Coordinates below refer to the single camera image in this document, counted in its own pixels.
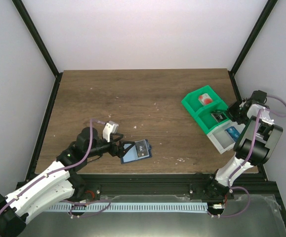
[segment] metal floor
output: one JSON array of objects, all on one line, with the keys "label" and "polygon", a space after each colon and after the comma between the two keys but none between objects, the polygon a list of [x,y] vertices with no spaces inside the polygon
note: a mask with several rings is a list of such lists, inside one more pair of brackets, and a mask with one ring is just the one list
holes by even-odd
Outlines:
[{"label": "metal floor", "polygon": [[[246,197],[229,200],[225,214],[245,207]],[[235,218],[211,219],[197,213],[102,213],[70,219],[44,212],[20,237],[286,237],[280,207],[272,197],[251,196],[251,205]]]}]

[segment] red object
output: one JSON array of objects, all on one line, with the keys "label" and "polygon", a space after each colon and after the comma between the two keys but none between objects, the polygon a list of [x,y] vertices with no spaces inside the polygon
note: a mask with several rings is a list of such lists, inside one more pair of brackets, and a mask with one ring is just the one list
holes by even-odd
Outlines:
[{"label": "red object", "polygon": [[213,102],[213,100],[212,99],[210,99],[210,98],[207,98],[207,99],[204,99],[204,101],[203,101],[206,105],[208,105],[209,103],[212,103]]},{"label": "red object", "polygon": [[95,195],[94,195],[93,191],[87,190],[87,191],[85,191],[85,194],[91,194],[92,200],[94,200]]}]

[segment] wire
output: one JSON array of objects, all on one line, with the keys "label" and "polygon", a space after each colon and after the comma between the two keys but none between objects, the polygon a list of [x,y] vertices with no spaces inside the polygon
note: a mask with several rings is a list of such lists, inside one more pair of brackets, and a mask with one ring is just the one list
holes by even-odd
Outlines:
[{"label": "wire", "polygon": [[87,190],[87,191],[85,191],[85,194],[91,194],[91,196],[92,196],[91,201],[94,200],[95,194],[94,194],[93,191]]},{"label": "wire", "polygon": [[[283,105],[286,107],[286,102],[285,102],[283,99],[281,99],[280,97],[274,96],[274,95],[267,95],[267,96],[268,96],[269,98],[273,98],[273,99],[279,100],[279,101],[280,101],[281,103],[283,103]],[[231,173],[231,175],[230,175],[229,178],[228,178],[228,182],[227,182],[229,189],[231,189],[231,190],[238,190],[238,189],[240,189],[240,190],[243,190],[243,191],[247,194],[247,197],[248,197],[247,204],[246,204],[245,208],[244,208],[243,210],[241,210],[240,212],[235,213],[235,214],[232,214],[232,215],[222,215],[222,216],[218,216],[219,218],[228,218],[228,217],[238,216],[238,215],[242,214],[243,212],[245,212],[245,211],[248,209],[249,205],[250,205],[250,195],[249,195],[248,190],[245,189],[244,187],[239,187],[239,186],[231,187],[230,181],[231,181],[232,177],[241,169],[241,167],[243,167],[243,166],[248,162],[248,160],[249,160],[250,157],[251,157],[251,154],[252,154],[252,151],[253,151],[253,147],[254,147],[254,145],[255,145],[256,135],[257,135],[257,131],[258,131],[258,125],[259,125],[259,119],[260,119],[260,116],[261,116],[261,112],[262,112],[262,111],[269,111],[269,112],[271,112],[271,113],[273,113],[273,114],[275,114],[275,115],[277,115],[277,116],[279,116],[279,117],[282,117],[282,118],[285,118],[285,117],[286,117],[286,114],[283,115],[283,114],[277,113],[277,112],[275,112],[275,111],[273,111],[273,110],[270,110],[270,109],[268,109],[268,108],[263,108],[263,109],[260,109],[260,110],[258,111],[258,114],[257,114],[257,117],[256,117],[256,124],[255,124],[255,128],[254,128],[254,131],[253,131],[253,136],[252,136],[252,140],[251,140],[251,146],[250,146],[248,155],[247,155],[246,159],[243,161],[243,163],[242,163],[240,166],[238,166],[238,167],[234,170],[233,173]]]},{"label": "wire", "polygon": [[59,169],[56,169],[56,170],[53,170],[49,173],[47,173],[47,175],[43,175],[41,176],[40,178],[36,179],[35,181],[33,181],[28,187],[26,187],[23,191],[21,191],[18,195],[17,195],[17,199],[13,198],[10,202],[8,202],[4,207],[2,207],[0,209],[0,216],[1,214],[4,212],[4,210],[6,210],[12,203],[14,203],[16,200],[19,199],[19,197],[21,197],[27,190],[29,190],[31,187],[33,187],[35,184],[37,184],[39,181],[41,181],[42,179],[48,177],[49,175],[53,174],[53,173],[56,173],[58,171],[61,171],[61,170],[69,170],[71,168],[74,168],[78,165],[80,165],[81,163],[83,163],[85,161],[85,159],[87,159],[88,155],[89,155],[89,152],[90,152],[90,149],[91,149],[91,145],[92,145],[92,137],[93,137],[93,132],[92,132],[92,123],[93,122],[97,122],[99,124],[102,124],[102,125],[105,125],[106,123],[105,122],[102,122],[102,121],[99,121],[97,119],[90,119],[90,142],[89,142],[89,146],[88,146],[88,150],[86,152],[86,154],[84,155],[84,157],[77,163],[75,164],[72,164],[72,165],[69,165],[69,166],[65,166],[65,167],[62,167],[62,168],[59,168]]},{"label": "wire", "polygon": [[103,157],[103,155],[99,156],[99,157],[96,158],[96,159],[93,159],[93,160],[88,161],[87,164],[89,164],[89,163],[91,163],[91,162],[94,162],[94,161],[96,161],[96,160],[99,160],[101,157]]},{"label": "wire", "polygon": [[100,213],[102,213],[103,211],[105,211],[106,209],[108,209],[111,206],[111,201],[110,200],[98,200],[98,201],[91,201],[91,202],[86,202],[86,203],[80,203],[80,202],[72,202],[72,201],[68,201],[68,200],[63,200],[62,202],[66,202],[66,203],[70,203],[72,204],[71,209],[69,210],[69,215],[71,216],[71,218],[73,218],[74,214],[72,213],[72,211],[78,207],[78,206],[85,206],[85,205],[91,205],[94,203],[99,203],[99,202],[108,202],[109,204],[104,207],[103,209],[101,209],[100,211],[97,211],[95,213],[89,214],[89,215],[82,215],[82,216],[77,216],[78,218],[87,218],[90,216],[95,216],[98,215]]}]

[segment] black frame edge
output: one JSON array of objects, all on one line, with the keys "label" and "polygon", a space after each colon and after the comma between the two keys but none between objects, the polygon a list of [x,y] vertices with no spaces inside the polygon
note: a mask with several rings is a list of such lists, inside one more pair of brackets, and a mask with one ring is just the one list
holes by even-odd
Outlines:
[{"label": "black frame edge", "polygon": [[244,44],[240,54],[238,55],[232,69],[231,72],[232,74],[236,74],[238,69],[240,68],[242,62],[244,61],[246,55],[248,54],[251,46],[253,45],[253,43],[255,42],[255,39],[257,38],[257,36],[259,35],[259,32],[261,31],[263,25],[265,24],[265,22],[267,21],[272,9],[275,7],[276,3],[278,0],[268,0],[265,7],[263,8],[256,24],[254,25],[254,27],[252,28],[246,43]]},{"label": "black frame edge", "polygon": [[286,207],[283,203],[283,200],[281,198],[279,191],[278,191],[278,194],[275,195],[275,198],[276,198],[277,204],[280,206],[281,217],[282,217],[284,224],[285,224],[285,227],[286,227]]},{"label": "black frame edge", "polygon": [[52,58],[50,57],[50,54],[42,40],[42,38],[40,37],[28,11],[26,10],[22,0],[12,0],[14,6],[16,7],[16,9],[18,10],[20,16],[22,17],[25,25],[27,26],[28,30],[30,31],[35,43],[37,44],[37,46],[39,47],[45,61],[47,62],[49,68],[51,69],[51,71],[53,72],[55,77],[59,76],[59,71],[57,70]]},{"label": "black frame edge", "polygon": [[265,170],[265,167],[263,166],[263,164],[257,165],[257,168],[258,168],[259,173],[265,179],[265,181],[268,181],[268,176],[267,176],[267,173],[266,173],[266,170]]},{"label": "black frame edge", "polygon": [[232,83],[232,87],[233,87],[233,90],[234,90],[234,94],[235,94],[236,100],[241,103],[242,102],[242,97],[241,97],[241,94],[240,94],[240,90],[238,89],[236,80],[235,80],[235,75],[234,75],[234,73],[232,73],[230,71],[228,71],[228,75],[229,75],[231,83]]},{"label": "black frame edge", "polygon": [[40,132],[38,135],[38,139],[36,141],[36,145],[35,145],[35,148],[33,151],[33,155],[31,158],[30,165],[29,165],[29,169],[28,169],[28,172],[27,172],[27,175],[25,178],[26,180],[31,180],[36,176],[35,169],[36,169],[36,166],[37,166],[37,163],[39,160],[39,156],[40,156],[42,145],[44,142],[46,130],[47,130],[48,123],[49,123],[49,119],[50,119],[50,116],[51,116],[51,113],[53,110],[53,106],[55,103],[57,91],[59,89],[59,85],[60,85],[60,81],[62,79],[62,76],[63,76],[63,73],[60,73],[59,76],[55,79],[54,86],[53,86],[52,92],[50,94],[48,105],[47,105],[45,115],[44,115],[44,118],[42,121],[41,129],[40,129]]}]

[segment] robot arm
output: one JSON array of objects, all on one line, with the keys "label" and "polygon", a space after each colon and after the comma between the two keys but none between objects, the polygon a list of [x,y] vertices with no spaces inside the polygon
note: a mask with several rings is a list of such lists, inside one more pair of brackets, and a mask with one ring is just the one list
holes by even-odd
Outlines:
[{"label": "robot arm", "polygon": [[[101,156],[104,153],[121,158],[135,145],[134,142],[121,141],[123,135],[117,133],[118,126],[112,121],[106,123],[103,129],[103,139],[99,138],[96,129],[92,129],[92,145],[88,158]],[[87,159],[69,170],[63,169],[51,175],[48,174],[81,161],[88,149],[89,138],[90,128],[87,127],[77,136],[76,141],[71,143],[40,175],[5,197],[0,194],[0,210],[11,200],[16,199],[0,215],[1,237],[18,236],[32,219],[50,206],[64,199],[82,197],[85,183],[76,172],[87,165]],[[130,144],[130,146],[125,149],[125,144]],[[37,182],[33,188],[28,189],[21,197],[19,196],[25,188],[42,176],[45,178]]]},{"label": "robot arm", "polygon": [[[223,168],[218,169],[214,178],[209,181],[205,189],[209,198],[224,197],[243,172],[266,163],[270,158],[283,129],[275,125],[270,118],[269,108],[264,104],[266,96],[263,91],[254,91],[249,99],[241,103],[236,102],[227,110],[227,116],[238,124],[244,123],[245,128],[234,145],[235,155]],[[255,134],[252,153],[246,160]]]}]

